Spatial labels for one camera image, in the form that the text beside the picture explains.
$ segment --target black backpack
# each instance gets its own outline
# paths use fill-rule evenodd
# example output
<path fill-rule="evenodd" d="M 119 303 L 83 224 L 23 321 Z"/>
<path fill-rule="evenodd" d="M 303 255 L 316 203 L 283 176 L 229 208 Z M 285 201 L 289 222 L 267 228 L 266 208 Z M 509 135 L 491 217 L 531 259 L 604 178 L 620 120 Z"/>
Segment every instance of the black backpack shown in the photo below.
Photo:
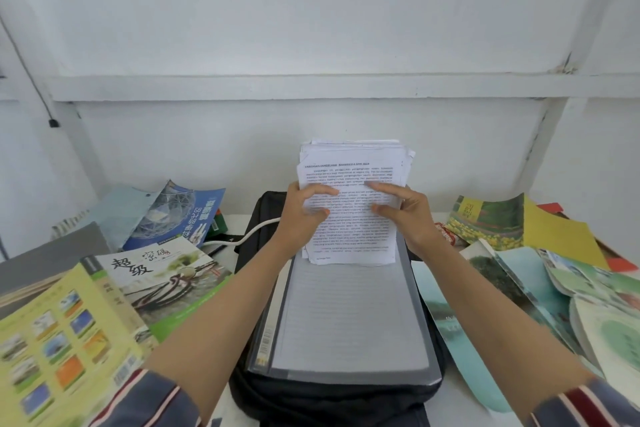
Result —
<path fill-rule="evenodd" d="M 265 192 L 255 205 L 247 231 L 262 221 L 280 217 L 285 196 L 285 192 Z M 274 223 L 262 227 L 236 247 L 236 271 L 268 242 L 277 226 Z M 422 308 L 438 365 L 444 375 L 446 346 L 424 303 Z M 237 406 L 249 417 L 259 420 L 261 427 L 270 424 L 287 427 L 372 427 L 420 411 L 426 422 L 422 404 L 438 391 L 442 383 L 430 386 L 326 385 L 270 378 L 245 370 L 248 345 L 229 379 L 229 387 Z"/>

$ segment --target white table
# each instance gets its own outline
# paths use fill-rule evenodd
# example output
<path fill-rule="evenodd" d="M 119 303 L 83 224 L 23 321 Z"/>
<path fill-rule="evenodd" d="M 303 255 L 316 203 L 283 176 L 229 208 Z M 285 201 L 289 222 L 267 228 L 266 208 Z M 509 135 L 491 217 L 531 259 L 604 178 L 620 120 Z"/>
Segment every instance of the white table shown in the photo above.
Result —
<path fill-rule="evenodd" d="M 448 213 L 433 213 L 435 221 L 446 221 Z M 229 233 L 242 235 L 249 223 L 248 214 L 225 215 Z M 237 255 L 233 247 L 216 255 L 216 260 L 231 271 L 236 269 Z M 513 413 L 498 414 L 483 407 L 473 396 L 460 376 L 456 366 L 447 365 L 447 371 L 440 390 L 425 404 L 432 427 L 520 427 L 522 424 Z M 236 406 L 229 387 L 225 388 L 213 414 L 222 417 L 221 427 L 258 427 L 259 423 L 247 417 Z"/>

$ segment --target white stripe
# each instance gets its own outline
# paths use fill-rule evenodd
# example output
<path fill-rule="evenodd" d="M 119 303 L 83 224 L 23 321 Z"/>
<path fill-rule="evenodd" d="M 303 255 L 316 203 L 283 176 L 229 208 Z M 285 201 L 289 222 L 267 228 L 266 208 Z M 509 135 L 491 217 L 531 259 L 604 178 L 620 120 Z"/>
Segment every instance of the white stripe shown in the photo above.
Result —
<path fill-rule="evenodd" d="M 113 409 L 116 408 L 117 404 L 119 404 L 121 400 L 127 396 L 127 394 L 131 391 L 131 389 L 138 384 L 138 382 L 142 379 L 144 375 L 147 374 L 147 372 L 148 370 L 142 370 L 140 374 L 137 377 L 135 377 L 130 384 L 128 384 L 125 388 L 123 388 L 120 391 L 120 393 L 118 393 L 118 395 L 113 398 L 109 406 L 109 409 L 107 410 L 103 418 L 101 418 L 100 420 L 98 420 L 98 422 L 94 424 L 90 424 L 91 427 L 99 427 L 100 425 L 102 425 L 105 422 L 105 420 L 107 420 L 109 416 L 113 413 Z"/>
<path fill-rule="evenodd" d="M 612 426 L 618 425 L 618 422 L 616 422 L 616 420 L 607 410 L 607 407 L 604 406 L 604 404 L 600 401 L 600 399 L 596 396 L 595 393 L 593 393 L 589 388 L 585 387 L 584 385 L 580 387 L 580 390 L 583 391 L 583 393 L 587 395 L 587 397 L 589 397 L 589 400 L 591 400 L 591 402 L 598 408 L 598 410 L 600 411 L 602 416 L 607 420 L 607 422 L 609 422 Z"/>
<path fill-rule="evenodd" d="M 160 407 L 158 408 L 158 410 L 155 413 L 155 415 L 153 417 L 151 417 L 149 419 L 149 422 L 144 424 L 143 427 L 151 427 L 151 425 L 155 424 L 157 422 L 157 420 L 160 418 L 160 416 L 163 414 L 164 410 L 166 409 L 166 406 L 169 405 L 169 402 L 171 402 L 171 400 L 173 400 L 173 397 L 178 395 L 179 391 L 180 391 L 180 387 L 178 385 L 176 385 L 173 388 L 173 390 L 171 390 L 171 393 L 169 393 L 169 396 L 164 399 L 164 402 L 162 402 L 162 405 L 160 405 Z"/>
<path fill-rule="evenodd" d="M 578 412 L 576 407 L 574 407 L 571 403 L 571 400 L 569 400 L 564 393 L 558 395 L 558 398 L 562 400 L 562 403 L 564 403 L 564 406 L 567 408 L 567 410 L 572 413 L 572 415 L 575 417 L 575 421 L 578 422 L 580 427 L 589 427 L 588 423 L 584 421 L 584 417 L 580 415 L 580 412 Z"/>
<path fill-rule="evenodd" d="M 535 423 L 536 427 L 540 427 L 540 423 L 538 422 L 536 416 L 533 415 L 533 413 L 531 413 L 531 419 L 533 420 L 533 423 Z"/>

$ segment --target sleeve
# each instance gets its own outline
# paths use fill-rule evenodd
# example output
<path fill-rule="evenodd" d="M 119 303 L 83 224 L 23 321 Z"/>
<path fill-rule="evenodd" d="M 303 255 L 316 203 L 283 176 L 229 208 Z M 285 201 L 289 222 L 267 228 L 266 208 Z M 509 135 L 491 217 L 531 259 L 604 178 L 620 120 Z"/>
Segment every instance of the sleeve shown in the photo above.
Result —
<path fill-rule="evenodd" d="M 117 391 L 90 427 L 201 427 L 187 393 L 153 371 L 139 369 Z"/>
<path fill-rule="evenodd" d="M 607 382 L 597 379 L 542 403 L 528 427 L 640 426 L 640 410 Z"/>

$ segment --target left hand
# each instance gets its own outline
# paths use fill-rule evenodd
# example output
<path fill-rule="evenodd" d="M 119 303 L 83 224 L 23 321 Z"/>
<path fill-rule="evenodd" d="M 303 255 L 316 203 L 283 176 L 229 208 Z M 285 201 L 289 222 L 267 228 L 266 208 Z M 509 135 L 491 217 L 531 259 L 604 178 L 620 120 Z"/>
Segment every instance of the left hand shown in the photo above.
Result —
<path fill-rule="evenodd" d="M 303 208 L 305 200 L 314 194 L 335 196 L 338 192 L 337 189 L 324 184 L 309 184 L 306 188 L 300 189 L 298 181 L 292 182 L 287 189 L 282 218 L 280 218 L 278 229 L 273 234 L 271 241 L 277 243 L 288 257 L 293 257 L 298 250 L 309 243 L 311 237 L 316 233 L 318 225 L 329 216 L 329 210 L 326 208 L 309 213 Z"/>

